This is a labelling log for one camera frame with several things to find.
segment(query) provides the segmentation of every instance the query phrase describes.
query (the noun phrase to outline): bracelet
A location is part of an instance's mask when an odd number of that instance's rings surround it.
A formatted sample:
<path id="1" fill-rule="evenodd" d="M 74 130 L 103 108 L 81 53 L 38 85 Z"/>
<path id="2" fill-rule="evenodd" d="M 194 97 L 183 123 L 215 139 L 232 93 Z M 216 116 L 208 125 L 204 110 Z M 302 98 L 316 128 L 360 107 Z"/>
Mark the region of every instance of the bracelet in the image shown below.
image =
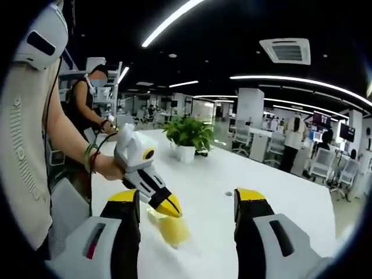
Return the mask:
<path id="1" fill-rule="evenodd" d="M 98 150 L 98 146 L 95 144 L 89 144 L 87 149 L 85 150 L 85 169 L 87 172 L 90 172 L 90 153 L 93 150 L 93 148 Z"/>
<path id="2" fill-rule="evenodd" d="M 101 129 L 103 128 L 103 126 L 106 124 L 106 122 L 108 122 L 109 120 L 108 119 L 105 119 L 104 121 L 102 121 L 101 123 Z"/>
<path id="3" fill-rule="evenodd" d="M 100 151 L 97 151 L 89 159 L 89 166 L 90 166 L 90 170 L 92 171 L 92 173 L 95 173 L 95 171 L 93 171 L 93 169 L 94 169 L 94 163 L 95 163 L 95 158 L 97 158 L 97 156 L 99 154 L 101 154 L 101 152 Z"/>

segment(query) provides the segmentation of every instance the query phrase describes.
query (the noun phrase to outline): white headset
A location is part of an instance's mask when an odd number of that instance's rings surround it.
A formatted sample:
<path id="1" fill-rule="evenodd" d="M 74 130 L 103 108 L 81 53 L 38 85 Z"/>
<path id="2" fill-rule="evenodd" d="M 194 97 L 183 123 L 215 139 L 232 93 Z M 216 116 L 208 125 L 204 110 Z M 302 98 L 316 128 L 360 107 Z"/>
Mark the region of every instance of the white headset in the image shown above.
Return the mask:
<path id="1" fill-rule="evenodd" d="M 57 61 L 68 40 L 65 18 L 57 5 L 49 4 L 31 25 L 13 60 L 44 70 Z"/>

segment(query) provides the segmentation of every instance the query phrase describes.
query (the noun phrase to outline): ceiling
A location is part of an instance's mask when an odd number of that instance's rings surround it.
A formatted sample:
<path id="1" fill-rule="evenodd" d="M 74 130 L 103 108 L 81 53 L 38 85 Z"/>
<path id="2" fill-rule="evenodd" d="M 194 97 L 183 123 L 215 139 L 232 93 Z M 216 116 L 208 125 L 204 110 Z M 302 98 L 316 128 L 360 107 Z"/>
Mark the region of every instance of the ceiling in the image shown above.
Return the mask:
<path id="1" fill-rule="evenodd" d="M 241 75 L 298 77 L 366 97 L 372 79 L 368 63 L 372 51 L 368 52 L 371 48 L 365 40 L 369 36 L 368 17 L 363 16 L 366 7 L 360 5 L 354 10 L 352 4 L 341 6 L 333 1 L 205 0 L 143 48 L 142 43 L 153 30 L 186 2 L 78 0 L 74 4 L 74 26 L 71 2 L 65 0 L 63 12 L 70 28 L 67 48 L 82 69 L 90 56 L 104 56 L 113 68 L 123 61 L 130 69 L 120 83 L 120 92 L 234 96 L 241 87 L 275 85 L 260 88 L 265 98 L 337 112 L 356 108 L 350 106 L 352 103 L 358 110 L 365 110 L 365 115 L 372 111 L 365 102 L 324 86 L 261 78 L 229 79 Z M 273 63 L 259 44 L 272 38 L 307 38 L 311 65 Z M 169 88 L 195 80 L 199 83 Z M 140 81 L 153 85 L 137 85 Z"/>

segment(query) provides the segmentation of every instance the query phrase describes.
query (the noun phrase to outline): white chair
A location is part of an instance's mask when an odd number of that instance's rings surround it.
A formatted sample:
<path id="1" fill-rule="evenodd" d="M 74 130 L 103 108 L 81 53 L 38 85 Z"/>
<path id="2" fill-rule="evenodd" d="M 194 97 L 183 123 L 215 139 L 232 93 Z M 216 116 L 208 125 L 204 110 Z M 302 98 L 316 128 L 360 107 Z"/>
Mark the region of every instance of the white chair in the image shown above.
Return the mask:
<path id="1" fill-rule="evenodd" d="M 285 149 L 285 137 L 283 134 L 280 133 L 273 133 L 271 136 L 271 140 L 269 143 L 268 153 L 274 155 L 274 159 L 267 159 L 264 163 L 269 163 L 271 166 L 275 166 L 275 164 L 280 165 L 280 162 L 277 160 L 278 156 L 282 156 Z"/>
<path id="2" fill-rule="evenodd" d="M 332 162 L 335 155 L 336 154 L 333 151 L 319 148 L 314 161 L 312 161 L 310 166 L 310 176 L 315 177 L 315 179 L 316 177 L 320 177 L 323 179 L 323 182 L 324 180 L 329 180 L 332 173 Z"/>
<path id="3" fill-rule="evenodd" d="M 237 129 L 234 134 L 234 138 L 232 139 L 233 142 L 238 143 L 239 147 L 234 148 L 231 151 L 240 154 L 243 153 L 246 157 L 249 157 L 249 153 L 245 150 L 245 148 L 248 146 L 249 141 L 251 139 L 251 135 L 249 133 L 249 127 L 248 126 L 237 126 Z"/>
<path id="4" fill-rule="evenodd" d="M 346 187 L 351 187 L 354 182 L 354 178 L 356 176 L 356 172 L 359 168 L 359 162 L 357 160 L 349 159 L 344 167 L 341 170 L 341 173 L 337 179 L 338 186 L 335 188 L 330 189 L 330 192 L 337 192 L 340 198 L 346 198 L 348 201 L 348 197 L 346 196 L 345 190 L 342 188 L 343 185 Z"/>

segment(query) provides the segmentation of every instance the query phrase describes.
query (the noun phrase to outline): black stripe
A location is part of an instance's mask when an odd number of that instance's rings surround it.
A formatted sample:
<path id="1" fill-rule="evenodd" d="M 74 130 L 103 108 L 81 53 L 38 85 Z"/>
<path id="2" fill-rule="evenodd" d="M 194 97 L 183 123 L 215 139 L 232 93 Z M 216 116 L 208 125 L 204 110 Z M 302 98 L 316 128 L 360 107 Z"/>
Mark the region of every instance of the black stripe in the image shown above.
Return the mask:
<path id="1" fill-rule="evenodd" d="M 149 201 L 149 205 L 152 208 L 157 209 L 163 201 L 169 198 L 170 195 L 171 192 L 166 187 L 161 188 L 152 195 L 151 200 Z"/>
<path id="2" fill-rule="evenodd" d="M 173 205 L 174 209 L 179 213 L 180 211 L 178 210 L 178 208 L 176 207 L 176 205 L 169 199 L 167 198 L 167 201 L 170 202 L 171 205 Z"/>
<path id="3" fill-rule="evenodd" d="M 156 181 L 154 179 L 152 179 L 147 174 L 147 172 L 145 172 L 144 170 L 138 170 L 137 172 L 138 172 L 139 176 L 143 179 L 145 184 L 147 184 L 151 189 L 153 189 L 155 192 L 160 190 L 159 185 L 156 183 Z"/>

